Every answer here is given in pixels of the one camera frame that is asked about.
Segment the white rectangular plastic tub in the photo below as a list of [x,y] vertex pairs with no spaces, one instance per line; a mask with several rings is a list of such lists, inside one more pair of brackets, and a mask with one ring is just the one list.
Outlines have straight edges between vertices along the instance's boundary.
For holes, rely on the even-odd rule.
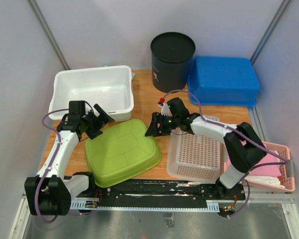
[[56,74],[49,112],[66,109],[70,101],[98,104],[116,122],[132,117],[134,95],[129,66],[61,71]]

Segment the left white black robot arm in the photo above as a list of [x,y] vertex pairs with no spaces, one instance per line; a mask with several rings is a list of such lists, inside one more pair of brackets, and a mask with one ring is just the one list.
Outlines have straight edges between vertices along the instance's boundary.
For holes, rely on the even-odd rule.
[[102,134],[102,128],[114,119],[98,104],[90,107],[87,101],[70,101],[65,115],[57,128],[43,124],[55,132],[56,139],[44,165],[34,177],[28,177],[24,189],[30,213],[44,222],[45,216],[64,216],[68,214],[71,202],[78,195],[93,196],[97,191],[91,172],[75,173],[65,181],[65,171],[73,150],[86,134],[94,139]]

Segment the large blue plastic tub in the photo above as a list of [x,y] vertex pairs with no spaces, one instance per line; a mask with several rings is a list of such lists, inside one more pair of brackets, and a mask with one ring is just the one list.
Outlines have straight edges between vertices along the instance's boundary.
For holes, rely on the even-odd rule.
[[197,56],[187,80],[193,104],[253,107],[260,83],[248,58]]

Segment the lime green plastic basin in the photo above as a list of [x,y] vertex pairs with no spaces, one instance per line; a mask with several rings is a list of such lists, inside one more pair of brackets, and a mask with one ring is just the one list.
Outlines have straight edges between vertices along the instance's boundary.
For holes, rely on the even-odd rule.
[[86,141],[86,161],[97,186],[114,186],[160,163],[161,150],[152,136],[145,136],[147,128],[142,120],[131,119]]

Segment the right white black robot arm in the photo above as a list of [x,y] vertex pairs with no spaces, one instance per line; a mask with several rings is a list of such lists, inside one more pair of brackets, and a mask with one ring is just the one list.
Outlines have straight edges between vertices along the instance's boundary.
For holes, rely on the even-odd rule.
[[228,199],[243,176],[265,156],[265,147],[250,124],[224,124],[190,113],[180,98],[161,103],[146,136],[170,136],[167,173],[175,178],[215,186]]

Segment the dark grey round bucket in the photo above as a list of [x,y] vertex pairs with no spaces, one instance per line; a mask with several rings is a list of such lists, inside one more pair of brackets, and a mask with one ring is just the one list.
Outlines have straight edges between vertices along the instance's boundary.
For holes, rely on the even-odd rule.
[[165,32],[151,41],[150,50],[155,88],[164,93],[184,89],[196,50],[194,41],[180,32]]

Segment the white perforated plastic basket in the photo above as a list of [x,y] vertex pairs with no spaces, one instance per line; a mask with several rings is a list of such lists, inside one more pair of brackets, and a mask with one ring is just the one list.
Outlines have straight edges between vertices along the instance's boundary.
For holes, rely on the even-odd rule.
[[222,173],[221,143],[206,136],[171,131],[166,171],[181,180],[214,184]]

